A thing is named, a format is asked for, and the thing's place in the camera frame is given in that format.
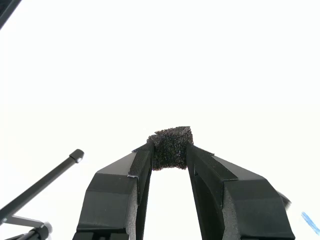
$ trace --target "black rod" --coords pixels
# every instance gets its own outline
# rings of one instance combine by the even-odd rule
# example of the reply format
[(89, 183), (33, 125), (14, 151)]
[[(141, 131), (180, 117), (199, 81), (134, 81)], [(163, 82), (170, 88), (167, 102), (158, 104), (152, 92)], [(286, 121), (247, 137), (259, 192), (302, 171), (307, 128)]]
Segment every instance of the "black rod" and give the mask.
[(0, 0), (0, 30), (20, 2), (21, 0)]
[(69, 157), (60, 165), (54, 168), (51, 172), (37, 181), (34, 185), (20, 194), (17, 198), (11, 201), (8, 205), (0, 210), (0, 226), (6, 222), (8, 217), (11, 217), (19, 211), (24, 205), (38, 195), (43, 189), (51, 184), (56, 178), (63, 174), (75, 163), (79, 163), (84, 157), (84, 152), (80, 149), (75, 150)]

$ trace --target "metal rod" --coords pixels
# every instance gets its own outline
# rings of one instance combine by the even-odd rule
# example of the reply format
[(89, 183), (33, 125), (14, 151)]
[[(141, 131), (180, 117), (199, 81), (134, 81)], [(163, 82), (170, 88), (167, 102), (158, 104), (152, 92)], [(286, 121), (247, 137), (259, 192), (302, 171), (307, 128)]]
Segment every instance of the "metal rod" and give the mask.
[(0, 210), (0, 226), (5, 223), (9, 217), (19, 211), (24, 205), (38, 195), (43, 189), (51, 184), (57, 177), (63, 174), (75, 163), (79, 163), (84, 156), (84, 152), (80, 149), (75, 150), (69, 157), (60, 165), (54, 168), (51, 172), (37, 181), (34, 185), (20, 194), (17, 198), (11, 201), (8, 205)]
[(0, 0), (0, 30), (20, 2), (21, 0)]
[(33, 227), (33, 228), (39, 228), (44, 223), (42, 221), (29, 219), (26, 217), (21, 216), (8, 216), (6, 224), (12, 224), (12, 225), (19, 225), (19, 226), (25, 226), (25, 227)]

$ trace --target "foam sponge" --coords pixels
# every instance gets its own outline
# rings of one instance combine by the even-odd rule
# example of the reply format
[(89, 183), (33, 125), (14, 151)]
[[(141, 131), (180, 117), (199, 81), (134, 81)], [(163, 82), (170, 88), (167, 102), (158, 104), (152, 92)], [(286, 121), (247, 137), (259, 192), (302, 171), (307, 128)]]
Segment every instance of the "foam sponge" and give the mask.
[(153, 170), (187, 168), (187, 143), (194, 144), (189, 126), (156, 131), (147, 142), (154, 143)]

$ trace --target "black stick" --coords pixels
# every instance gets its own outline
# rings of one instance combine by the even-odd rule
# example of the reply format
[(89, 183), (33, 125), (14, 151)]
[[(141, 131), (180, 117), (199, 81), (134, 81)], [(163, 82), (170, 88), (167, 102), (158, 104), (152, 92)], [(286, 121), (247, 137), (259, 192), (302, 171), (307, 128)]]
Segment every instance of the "black stick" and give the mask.
[(84, 157), (84, 152), (80, 149), (75, 150), (69, 157), (60, 165), (54, 168), (51, 172), (37, 181), (34, 185), (24, 191), (21, 195), (11, 201), (8, 205), (0, 210), (0, 226), (6, 222), (8, 217), (11, 217), (19, 211), (24, 205), (38, 195), (43, 189), (51, 184), (57, 177), (63, 174), (75, 163), (79, 163)]

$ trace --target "tripod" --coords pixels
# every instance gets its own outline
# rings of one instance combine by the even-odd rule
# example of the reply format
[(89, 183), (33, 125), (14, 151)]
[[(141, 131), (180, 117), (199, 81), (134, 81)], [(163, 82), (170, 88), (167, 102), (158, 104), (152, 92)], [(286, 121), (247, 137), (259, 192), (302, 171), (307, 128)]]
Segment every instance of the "tripod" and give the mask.
[(6, 240), (45, 240), (48, 238), (49, 234), (52, 232), (50, 223), (44, 223), (39, 220), (20, 217), (14, 214), (29, 201), (31, 201), (42, 190), (44, 190), (56, 178), (63, 174), (67, 169), (74, 164), (79, 163), (83, 157), (84, 152), (82, 150), (75, 150), (61, 164), (59, 164), (34, 185), (12, 200), (4, 208), (0, 209), (0, 226), (2, 224), (13, 224), (25, 227), (33, 227), (33, 229), (26, 234), (14, 236)]

